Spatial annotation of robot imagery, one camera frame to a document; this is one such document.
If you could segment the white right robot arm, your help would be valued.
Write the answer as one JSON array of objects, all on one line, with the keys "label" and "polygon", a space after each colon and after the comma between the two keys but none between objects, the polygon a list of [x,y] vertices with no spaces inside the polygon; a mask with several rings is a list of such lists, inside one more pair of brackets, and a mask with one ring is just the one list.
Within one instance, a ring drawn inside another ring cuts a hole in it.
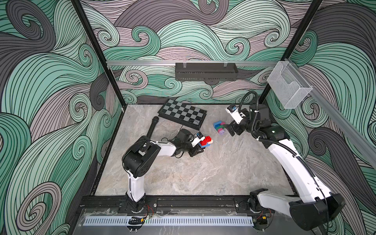
[{"label": "white right robot arm", "polygon": [[248,132],[279,161],[296,189],[296,196],[280,195],[267,189],[250,193],[251,209],[270,209],[291,217],[309,231],[334,220],[346,205],[344,197],[333,193],[297,152],[289,135],[279,125],[259,127],[249,120],[232,121],[227,128],[232,136]]}]

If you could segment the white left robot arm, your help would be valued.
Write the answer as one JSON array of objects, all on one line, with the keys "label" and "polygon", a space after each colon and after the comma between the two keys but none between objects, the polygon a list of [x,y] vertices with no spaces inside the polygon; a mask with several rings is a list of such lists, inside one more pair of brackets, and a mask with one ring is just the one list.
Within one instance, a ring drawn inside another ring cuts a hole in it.
[{"label": "white left robot arm", "polygon": [[166,142],[141,136],[122,157],[123,169],[128,174],[127,200],[131,210],[139,212],[145,204],[145,175],[158,156],[177,157],[181,153],[194,156],[203,152],[199,146],[205,140],[200,132],[195,135],[177,135]]}]

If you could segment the red long lego brick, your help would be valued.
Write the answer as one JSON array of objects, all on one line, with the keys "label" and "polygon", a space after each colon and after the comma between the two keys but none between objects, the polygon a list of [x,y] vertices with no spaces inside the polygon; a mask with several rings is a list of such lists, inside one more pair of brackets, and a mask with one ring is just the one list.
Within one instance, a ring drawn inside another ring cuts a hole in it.
[{"label": "red long lego brick", "polygon": [[203,143],[209,143],[209,144],[212,144],[212,143],[213,143],[213,140],[211,139],[210,136],[206,136],[205,139],[203,140]]}]

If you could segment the green long lego brick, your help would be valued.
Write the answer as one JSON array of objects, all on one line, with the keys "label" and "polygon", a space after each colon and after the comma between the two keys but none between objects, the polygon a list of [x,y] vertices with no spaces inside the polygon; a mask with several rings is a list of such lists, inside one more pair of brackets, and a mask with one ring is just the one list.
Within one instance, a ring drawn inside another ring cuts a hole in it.
[{"label": "green long lego brick", "polygon": [[224,126],[224,125],[220,125],[220,126],[218,126],[217,128],[216,128],[216,130],[223,130],[223,129],[225,129],[226,127]]}]

